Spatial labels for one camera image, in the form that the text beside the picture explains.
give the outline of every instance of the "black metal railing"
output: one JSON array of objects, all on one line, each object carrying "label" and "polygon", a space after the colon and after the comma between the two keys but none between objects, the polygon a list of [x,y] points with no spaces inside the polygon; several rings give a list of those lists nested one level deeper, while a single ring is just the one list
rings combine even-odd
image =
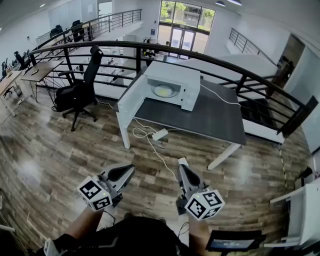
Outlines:
[{"label": "black metal railing", "polygon": [[256,54],[262,56],[263,58],[266,58],[275,66],[277,65],[259,47],[257,47],[253,42],[247,39],[243,34],[236,31],[234,28],[231,29],[229,39],[231,40],[231,42],[233,42],[234,46],[236,46],[240,50],[241,53]]},{"label": "black metal railing", "polygon": [[[244,68],[241,68],[237,65],[231,64],[229,62],[210,57],[208,55],[204,55],[198,52],[193,52],[189,50],[184,50],[184,49],[179,49],[179,48],[174,48],[174,47],[169,47],[169,46],[164,46],[160,44],[151,44],[151,43],[139,43],[139,42],[130,42],[130,41],[85,41],[85,42],[77,42],[77,43],[66,43],[66,44],[60,44],[56,46],[51,46],[51,47],[43,47],[38,50],[34,50],[30,53],[31,59],[35,59],[34,55],[35,54],[43,54],[46,52],[54,52],[54,51],[59,51],[59,52],[64,52],[64,54],[59,55],[59,58],[65,58],[65,63],[62,63],[62,66],[68,66],[69,70],[74,70],[76,66],[83,65],[87,66],[87,63],[73,63],[71,61],[72,58],[74,57],[85,57],[85,59],[89,56],[88,54],[69,54],[70,49],[78,49],[78,48],[83,48],[83,47],[92,47],[94,45],[97,45],[99,47],[120,47],[120,48],[134,48],[136,49],[136,57],[132,56],[125,56],[125,55],[113,55],[113,54],[108,54],[104,55],[104,58],[123,58],[123,59],[133,59],[135,60],[135,67],[131,66],[116,66],[117,68],[121,68],[122,70],[130,70],[130,71],[135,71],[138,73],[141,70],[142,62],[147,61],[150,62],[150,59],[145,59],[143,55],[143,49],[148,49],[148,50],[155,50],[155,51],[161,51],[161,52],[167,52],[167,53],[174,53],[174,54],[179,54],[183,56],[188,56],[193,59],[197,59],[200,61],[204,61],[206,63],[210,63],[213,65],[217,65],[219,67],[223,67],[226,69],[229,69],[231,71],[234,71],[238,74],[241,75],[240,80],[232,80],[227,77],[223,77],[219,74],[216,73],[211,73],[207,72],[201,69],[198,69],[196,67],[189,67],[189,66],[184,66],[182,64],[177,64],[177,63],[168,63],[168,65],[175,65],[175,66],[180,66],[180,67],[185,67],[188,69],[196,70],[201,72],[202,78],[205,80],[208,77],[214,77],[221,79],[223,81],[226,81],[228,84],[234,84],[235,86],[233,89],[236,91],[237,96],[239,98],[242,98],[252,104],[248,105],[243,105],[241,107],[241,110],[249,111],[251,113],[259,114],[261,117],[263,117],[261,120],[256,120],[254,118],[250,118],[250,116],[243,116],[243,118],[258,123],[260,125],[269,127],[271,129],[276,130],[277,134],[282,133],[285,138],[287,138],[298,126],[302,124],[302,122],[308,117],[308,115],[313,111],[313,109],[317,106],[318,101],[316,98],[313,96],[311,99],[308,101],[307,104],[303,104],[300,102],[298,99],[294,98],[291,96],[289,93],[286,91],[282,90],[280,87],[277,85],[273,84],[272,82],[268,81],[267,79],[252,73]],[[37,58],[38,60],[47,60],[47,57]],[[102,64],[102,67],[115,67],[114,65],[111,64]],[[124,79],[130,79],[132,80],[132,77],[127,77],[125,75],[116,75],[116,74],[107,74],[107,73],[98,73],[98,76],[109,76],[113,77],[113,79],[117,78],[124,78]],[[57,76],[54,76],[54,73],[49,74],[48,77],[50,79],[58,78]],[[100,81],[96,80],[96,83],[100,84],[105,84],[105,85],[112,85],[115,87],[126,87],[123,84],[116,84],[114,82],[105,82],[105,81]],[[250,86],[250,84],[246,84],[247,82],[253,82],[259,85],[264,85],[268,89],[272,89],[275,92],[275,96],[269,96],[267,95],[264,91],[257,90]],[[250,93],[254,93],[256,95],[262,96],[268,104],[262,104],[259,100],[250,98],[250,96],[243,95],[242,88],[246,89]],[[298,105],[298,109],[294,110],[290,102],[293,102]],[[272,120],[272,124],[264,121],[268,118],[268,120]]]},{"label": "black metal railing", "polygon": [[[76,26],[73,26],[60,34],[53,36],[48,41],[40,44],[35,50],[39,50],[43,47],[54,47],[58,45],[64,45],[68,43],[76,43],[79,41],[86,42],[92,41],[98,36],[104,33],[110,33],[111,31],[122,28],[127,24],[132,24],[136,21],[141,21],[142,9],[129,10],[119,13],[112,13],[106,15],[99,15],[98,18],[80,23]],[[74,51],[75,48],[69,48],[68,52]],[[45,55],[38,54],[34,56],[34,59],[31,58],[32,63],[40,61],[51,61],[59,60],[63,57],[60,56],[63,50],[51,50]]]}]

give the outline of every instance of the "window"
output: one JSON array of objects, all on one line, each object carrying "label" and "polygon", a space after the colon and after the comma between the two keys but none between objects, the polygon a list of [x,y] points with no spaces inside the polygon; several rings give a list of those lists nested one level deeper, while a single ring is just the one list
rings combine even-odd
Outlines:
[{"label": "window", "polygon": [[176,2],[173,23],[196,28],[200,11],[201,7],[188,3]]},{"label": "window", "polygon": [[172,23],[174,17],[175,2],[172,1],[162,1],[161,3],[161,13],[160,21]]},{"label": "window", "polygon": [[202,8],[198,29],[210,32],[212,23],[214,21],[214,16],[215,16],[214,10]]},{"label": "window", "polygon": [[197,32],[195,34],[195,40],[194,40],[192,51],[198,52],[200,54],[204,54],[207,46],[208,38],[209,36],[207,34],[202,34]]},{"label": "window", "polygon": [[171,27],[170,26],[159,26],[158,32],[158,42],[160,45],[166,45],[166,42],[170,42],[170,35],[171,35]]}]

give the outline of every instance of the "doorway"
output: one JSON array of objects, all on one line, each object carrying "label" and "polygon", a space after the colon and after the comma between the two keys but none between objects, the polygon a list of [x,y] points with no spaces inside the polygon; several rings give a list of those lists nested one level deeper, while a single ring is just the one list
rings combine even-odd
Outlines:
[{"label": "doorway", "polygon": [[[195,32],[189,31],[182,28],[173,28],[172,29],[172,35],[171,35],[171,47],[183,49],[190,51],[193,48],[194,38],[195,38]],[[169,56],[175,57],[178,59],[187,60],[189,59],[188,56],[176,54],[176,53],[169,53]]]}]

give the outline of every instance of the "gray table top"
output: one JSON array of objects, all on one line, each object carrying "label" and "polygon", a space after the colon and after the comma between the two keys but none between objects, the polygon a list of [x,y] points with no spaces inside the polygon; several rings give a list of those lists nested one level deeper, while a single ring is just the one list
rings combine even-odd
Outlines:
[{"label": "gray table top", "polygon": [[[201,84],[216,92],[227,102],[238,103],[235,90],[203,79]],[[179,105],[146,98],[135,117],[210,138],[240,145],[246,144],[240,107],[223,102],[202,86],[193,111],[183,110]]]},{"label": "gray table top", "polygon": [[21,80],[41,82],[51,71],[58,67],[62,62],[62,60],[39,62],[37,65],[32,67],[27,73],[25,73],[24,76],[21,77]]}]

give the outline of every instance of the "wooden desk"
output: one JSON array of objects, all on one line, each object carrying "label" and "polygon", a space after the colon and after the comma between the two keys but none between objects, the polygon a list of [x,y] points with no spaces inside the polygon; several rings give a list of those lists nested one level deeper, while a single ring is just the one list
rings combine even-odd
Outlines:
[{"label": "wooden desk", "polygon": [[5,79],[3,79],[0,82],[0,101],[2,102],[2,104],[11,112],[11,114],[15,117],[16,114],[14,112],[14,110],[9,106],[9,104],[7,104],[7,102],[3,99],[3,95],[5,94],[6,90],[12,86],[12,83],[16,83],[17,78],[19,77],[19,75],[21,74],[22,71],[13,71],[12,75],[10,77],[5,77]]},{"label": "wooden desk", "polygon": [[[44,80],[46,76],[49,75],[50,72],[52,72],[61,63],[63,63],[62,60],[39,62],[37,65],[33,66],[27,73],[25,73],[24,76],[21,78],[21,80],[29,81],[31,90],[28,90],[28,96],[31,96],[33,94],[35,101],[38,102],[36,83]],[[39,70],[39,71],[34,75],[32,75],[32,73],[36,70]]]}]

